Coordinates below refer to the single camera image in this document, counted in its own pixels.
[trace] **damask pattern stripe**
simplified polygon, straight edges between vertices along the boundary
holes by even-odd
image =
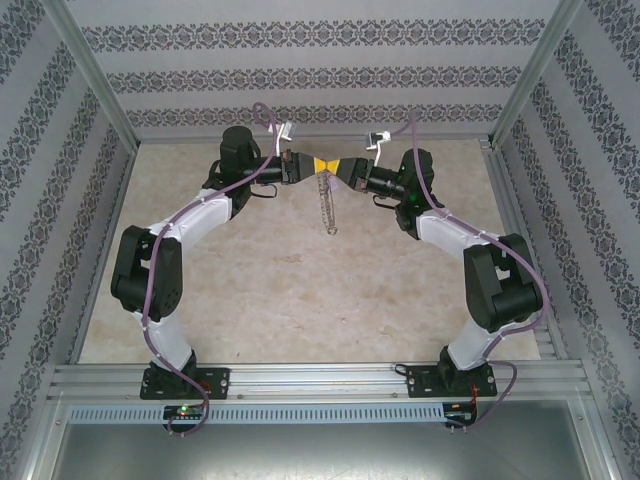
[[[38,331],[33,339],[33,345],[29,350],[29,361],[25,364],[24,373],[20,376],[19,390],[15,393],[15,402],[9,407],[9,421],[3,425],[2,439],[0,439],[0,478],[11,478],[12,470],[17,462],[20,447],[24,440],[23,436],[29,425],[29,418],[34,409],[36,394],[41,386],[42,374],[45,365],[49,361],[51,349],[54,346],[55,337],[64,311],[69,292],[73,286],[73,281],[82,258],[85,243],[96,210],[98,209],[100,196],[107,181],[109,170],[113,163],[114,153],[119,145],[118,135],[113,127],[110,127],[105,140],[100,148],[100,154],[96,160],[87,189],[82,198],[82,204],[76,214],[73,229],[59,270],[56,273],[54,285],[47,298],[46,308],[43,310],[43,317],[38,324]],[[119,186],[124,179],[123,169]],[[101,245],[104,244],[108,232],[108,224],[104,230]]]
[[[502,105],[322,105],[275,107],[276,117],[296,123],[390,123],[405,121],[415,110],[424,122],[494,122]],[[128,110],[134,127],[251,125],[251,108],[176,108]]]
[[[531,92],[531,101],[558,157],[558,165],[576,201],[594,251],[600,258],[604,276],[615,295],[616,305],[622,310],[627,331],[635,339],[635,348],[640,349],[640,288],[629,273],[629,264],[622,256],[623,252],[618,247],[618,239],[611,230],[611,225],[607,223],[607,215],[600,207],[587,169],[582,165],[578,151],[573,146],[567,127],[544,82],[539,82]]]
[[[307,88],[513,87],[519,67],[277,68],[129,72],[108,75],[124,93]]]
[[[555,251],[555,257],[561,269],[569,299],[574,306],[587,348],[592,355],[598,379],[602,382],[606,393],[606,401],[612,414],[613,422],[617,426],[618,436],[631,459],[631,468],[635,475],[640,476],[640,426],[632,411],[631,397],[625,393],[625,384],[620,380],[620,368],[614,362],[611,344],[602,332],[602,325],[598,313],[593,307],[589,288],[580,271],[580,265],[575,259],[573,247],[567,235],[566,227],[560,217],[558,206],[551,193],[544,171],[540,167],[538,154],[535,151],[531,137],[519,117],[511,130],[520,153],[536,204],[544,221],[547,235]],[[507,170],[516,189],[516,197],[520,209],[522,201],[513,182],[513,175],[507,162]]]
[[[26,295],[31,289],[36,269],[40,265],[44,248],[58,219],[67,189],[84,149],[91,127],[98,115],[100,103],[92,90],[85,93],[67,139],[62,145],[56,163],[49,175],[29,224],[24,243],[18,250],[14,269],[9,273],[0,299],[0,360],[11,342],[11,331],[22,314]]]
[[[635,81],[640,81],[640,14],[635,5],[629,0],[589,0],[588,5]]]
[[[567,343],[566,340],[566,336],[564,333],[564,326],[560,323],[560,319],[562,318],[560,315],[558,315],[558,309],[556,307],[556,302],[553,299],[553,291],[551,290],[551,288],[549,288],[549,282],[547,281],[547,276],[545,275],[545,271],[544,271],[544,263],[542,263],[542,257],[540,257],[540,254],[538,253],[538,248],[536,247],[536,244],[533,241],[533,232],[531,231],[531,228],[529,227],[529,222],[527,221],[527,218],[524,216],[524,210],[522,209],[522,203],[520,202],[520,197],[518,196],[518,189],[515,185],[515,183],[513,183],[513,176],[511,175],[511,171],[509,170],[509,164],[506,161],[507,160],[507,154],[504,150],[504,147],[501,147],[501,153],[502,153],[502,158],[503,158],[503,162],[504,165],[507,168],[507,171],[509,173],[509,179],[511,180],[511,184],[513,185],[513,190],[516,193],[516,197],[518,199],[518,205],[520,206],[520,211],[523,213],[522,215],[522,219],[524,221],[524,227],[527,230],[527,234],[529,236],[529,243],[531,245],[531,248],[533,250],[533,255],[536,259],[536,265],[534,265],[534,267],[536,268],[536,270],[538,271],[538,273],[540,273],[540,276],[542,277],[542,280],[544,281],[544,285],[547,289],[547,294],[549,295],[549,306],[551,307],[551,311],[553,312],[553,315],[556,319],[556,324],[558,327],[558,331],[560,332],[560,339],[562,340],[562,344],[564,345],[564,349],[566,350],[567,354],[569,355],[569,358],[572,358],[571,356],[571,348],[569,346],[569,344]]]
[[[44,17],[38,0],[15,0],[0,21],[0,85],[3,85],[13,66],[22,55],[22,49],[33,36]]]
[[[92,50],[261,47],[534,45],[543,19],[335,20],[84,27]]]
[[[64,43],[60,43],[38,88],[29,99],[24,115],[18,120],[0,159],[0,222],[11,206],[11,199],[22,183],[22,176],[33,159],[36,147],[42,140],[45,128],[64,92],[76,63]]]
[[[613,103],[598,83],[598,77],[580,50],[572,34],[567,34],[555,52],[556,60],[573,88],[591,130],[618,177],[618,183],[631,200],[631,208],[640,222],[640,164],[638,148],[626,134],[627,129],[616,115]]]

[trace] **metal panel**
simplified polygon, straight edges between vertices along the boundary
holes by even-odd
[[[594,400],[568,402],[573,426],[591,478],[622,478]]]
[[[77,405],[71,410],[73,425],[158,425],[162,405]],[[444,422],[441,403],[389,403],[339,405],[213,405],[207,424],[289,425],[338,423]],[[181,424],[197,420],[180,420]]]
[[[468,435],[418,423],[207,425],[184,440],[151,425],[67,430],[56,479],[589,478],[564,402],[506,404]]]

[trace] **end effector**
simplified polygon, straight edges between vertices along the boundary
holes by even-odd
[[[253,174],[266,157],[262,156],[258,144],[247,127],[227,128],[220,143],[220,160],[209,170],[209,178],[202,188],[220,190]],[[304,153],[284,150],[274,155],[253,183],[268,185],[298,183],[315,174],[314,159]],[[251,197],[251,186],[245,184],[227,193],[232,199],[232,217],[235,216]]]
[[[434,178],[433,158],[431,153],[418,149],[418,159],[425,184],[431,193]],[[398,225],[413,238],[419,239],[416,221],[431,207],[420,187],[413,150],[405,152],[397,171],[378,167],[375,165],[375,160],[371,159],[341,158],[336,176],[357,192],[371,192],[382,198],[398,200],[400,203],[394,207]],[[444,207],[437,200],[436,204]]]

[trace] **cable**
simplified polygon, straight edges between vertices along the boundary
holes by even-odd
[[[407,123],[405,123],[402,127],[400,127],[398,130],[396,130],[395,132],[391,132],[389,134],[389,136],[391,138],[395,137],[396,135],[400,135],[402,132],[404,132],[407,128],[409,128],[411,126],[411,114],[409,114],[409,120],[407,120]]]
[[[471,403],[473,404],[473,412],[471,412],[471,414],[473,415],[474,413],[478,412],[478,387],[476,387],[475,383],[471,386],[471,392],[473,394],[471,399]]]
[[[266,185],[262,185],[263,187],[273,187],[273,195],[264,195],[262,193],[254,193],[251,191],[251,196],[256,198],[276,198],[278,196],[278,187],[276,187],[273,183],[267,183]]]
[[[272,126],[273,144],[271,145],[271,151],[269,152],[269,155],[267,156],[267,159],[264,161],[264,163],[262,165],[260,165],[260,167],[255,172],[253,172],[248,177],[245,177],[242,180],[239,180],[238,182],[236,182],[236,183],[234,183],[232,185],[229,185],[228,187],[224,187],[221,190],[218,190],[218,191],[216,191],[216,192],[214,192],[214,193],[212,193],[210,195],[207,195],[203,199],[197,199],[194,202],[192,202],[189,205],[187,205],[186,207],[184,207],[178,213],[176,213],[173,217],[171,217],[171,219],[169,219],[169,221],[162,228],[162,230],[160,230],[160,233],[158,233],[158,236],[156,237],[155,243],[153,244],[153,249],[151,251],[151,260],[149,262],[149,281],[147,282],[147,291],[146,291],[146,294],[145,294],[144,307],[142,309],[142,319],[141,319],[142,331],[144,333],[145,342],[147,343],[147,346],[149,347],[151,352],[160,361],[160,363],[162,363],[168,370],[170,370],[171,372],[173,372],[176,375],[178,375],[180,378],[182,378],[184,381],[186,381],[187,383],[192,385],[196,390],[198,390],[198,392],[200,392],[200,394],[202,395],[203,405],[204,405],[204,409],[205,409],[205,411],[204,411],[204,413],[202,415],[202,418],[200,419],[200,422],[198,422],[196,425],[194,425],[193,428],[189,429],[186,432],[182,432],[182,433],[175,432],[175,431],[173,431],[171,429],[171,424],[173,423],[173,420],[176,418],[176,417],[172,417],[169,420],[168,424],[167,424],[167,429],[169,430],[169,434],[170,435],[173,435],[174,433],[178,433],[180,435],[180,437],[186,437],[187,435],[191,435],[191,434],[197,432],[204,425],[204,423],[207,421],[207,418],[209,418],[209,396],[207,395],[206,390],[204,388],[202,388],[202,386],[200,386],[198,384],[198,382],[196,382],[192,378],[186,376],[180,370],[178,370],[176,367],[171,365],[171,363],[168,360],[166,360],[160,354],[158,349],[153,344],[153,341],[151,340],[151,334],[149,333],[149,309],[151,308],[151,298],[153,296],[153,284],[154,284],[154,281],[155,281],[156,262],[157,262],[157,258],[158,258],[158,250],[160,248],[160,242],[164,238],[166,233],[171,229],[171,227],[178,220],[180,220],[180,218],[182,218],[182,216],[184,214],[189,212],[191,209],[197,207],[198,205],[202,205],[203,202],[208,202],[209,200],[212,200],[212,199],[214,199],[216,197],[219,197],[220,195],[223,195],[223,194],[225,194],[225,193],[227,193],[227,192],[229,192],[229,191],[231,191],[231,190],[233,190],[235,188],[238,188],[241,185],[244,185],[246,183],[251,182],[258,175],[260,175],[264,171],[265,168],[267,168],[267,166],[269,165],[269,162],[273,158],[273,156],[275,154],[275,151],[276,151],[276,143],[277,143],[278,132],[277,132],[277,129],[276,129],[276,119],[275,119],[274,113],[269,109],[269,107],[267,107],[262,102],[256,102],[256,103],[253,104],[252,111],[253,111],[253,116],[256,119],[256,122],[259,123],[262,126],[268,127],[268,125],[265,124],[265,122],[263,122],[260,119],[260,117],[258,116],[258,110],[257,110],[258,108],[263,109],[263,110],[265,110],[267,112],[267,114],[269,115],[269,122],[270,122],[270,124]]]
[[[402,375],[403,377],[407,376],[407,366],[404,363],[397,363],[393,369],[398,375]]]
[[[438,205],[436,205],[436,202],[433,200],[433,197],[429,193],[429,189],[427,188],[427,185],[426,185],[426,183],[424,181],[424,178],[422,176],[422,169],[420,168],[420,159],[419,159],[419,155],[418,155],[418,132],[417,132],[417,125],[416,125],[416,116],[415,116],[415,112],[414,111],[411,111],[411,113],[409,114],[409,124],[411,125],[411,138],[413,140],[413,161],[414,161],[415,166],[416,166],[416,172],[418,173],[418,181],[420,182],[420,187],[422,188],[422,192],[424,193],[424,196],[427,199],[427,202],[429,203],[429,206],[436,213],[438,213],[442,218],[444,218],[446,221],[453,222],[454,224],[456,224],[459,227],[463,228],[464,230],[468,231],[472,235],[476,235],[476,236],[482,238],[483,240],[486,240],[487,242],[491,243],[492,245],[495,245],[496,247],[500,248],[506,254],[510,255],[520,265],[522,265],[522,267],[527,272],[529,272],[529,274],[533,277],[533,280],[538,285],[538,288],[540,289],[540,293],[542,295],[542,309],[540,311],[540,315],[538,315],[538,318],[536,318],[533,322],[529,323],[528,325],[525,325],[523,327],[514,328],[512,330],[507,330],[506,332],[503,332],[501,335],[498,335],[489,344],[489,346],[485,349],[485,351],[482,353],[483,358],[487,359],[489,354],[493,351],[494,348],[496,348],[496,346],[500,343],[500,341],[502,341],[502,339],[504,337],[506,337],[508,335],[514,335],[516,333],[527,332],[529,330],[532,330],[532,329],[536,328],[538,325],[540,325],[547,318],[547,315],[548,315],[548,312],[549,312],[549,305],[550,305],[550,303],[549,303],[549,293],[547,292],[547,289],[546,289],[546,287],[544,285],[544,281],[542,280],[542,277],[540,277],[538,272],[536,272],[536,270],[522,256],[520,256],[519,254],[514,252],[511,248],[507,247],[506,245],[504,245],[499,240],[496,240],[495,238],[490,237],[486,233],[481,232],[480,230],[475,228],[473,225],[470,225],[467,222],[465,222],[463,220],[460,220],[459,218],[457,218],[457,217],[445,212],[443,209],[438,207]],[[469,430],[471,430],[473,428],[477,428],[479,425],[484,423],[487,420],[487,418],[489,418],[491,415],[493,415],[493,413],[500,406],[500,404],[502,404],[502,402],[504,401],[505,397],[509,394],[509,392],[513,388],[513,385],[516,383],[516,379],[518,378],[518,368],[511,362],[494,360],[494,361],[489,362],[489,364],[490,365],[502,365],[502,366],[510,367],[513,370],[513,377],[511,378],[511,381],[509,382],[509,385],[507,385],[507,388],[504,389],[504,391],[502,392],[502,395],[500,395],[498,400],[496,400],[496,402],[489,409],[489,411],[487,413],[485,413],[473,425],[469,426],[468,427]]]
[[[394,205],[386,205],[386,204],[378,201],[378,200],[384,200],[385,198],[387,198],[387,197],[381,197],[380,195],[374,195],[373,196],[373,204],[376,207],[386,208],[387,210],[395,210],[396,207]]]

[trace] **robotic arm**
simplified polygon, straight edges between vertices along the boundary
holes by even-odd
[[[160,356],[194,380],[197,374],[195,352],[184,337],[176,312],[183,289],[182,261],[207,233],[242,210],[252,195],[251,186],[245,184],[226,195],[207,198],[252,175],[265,161],[248,128],[238,126],[227,129],[220,145],[220,160],[213,163],[202,189],[188,204],[195,203],[196,206],[171,224],[160,240],[149,309],[149,336]],[[315,173],[316,163],[309,155],[285,150],[272,158],[254,183],[297,183]],[[147,228],[130,226],[122,235],[111,280],[111,294],[120,300],[123,308],[131,312],[138,323],[142,323],[152,249],[161,230],[175,216],[171,215]],[[151,369],[158,391],[166,392],[169,396],[189,393],[189,385],[173,375],[155,357]]]
[[[371,135],[385,139],[383,134]],[[377,149],[379,156],[380,143]],[[435,200],[431,193],[434,179],[431,154],[418,149],[418,160],[424,182]],[[431,209],[418,180],[413,150],[405,152],[398,171],[378,167],[376,161],[365,158],[336,162],[339,162],[336,175],[353,190],[399,201],[395,207],[390,207],[376,203],[374,197],[376,205],[395,210],[403,231],[463,262],[470,318],[458,337],[442,350],[438,362],[438,373],[445,389],[449,392],[458,390],[486,364],[485,352],[497,337],[518,328],[542,308],[538,285],[514,258],[480,236],[447,221],[450,212],[437,200],[436,205],[445,215]],[[528,247],[520,235],[487,235],[500,240],[531,264]]]

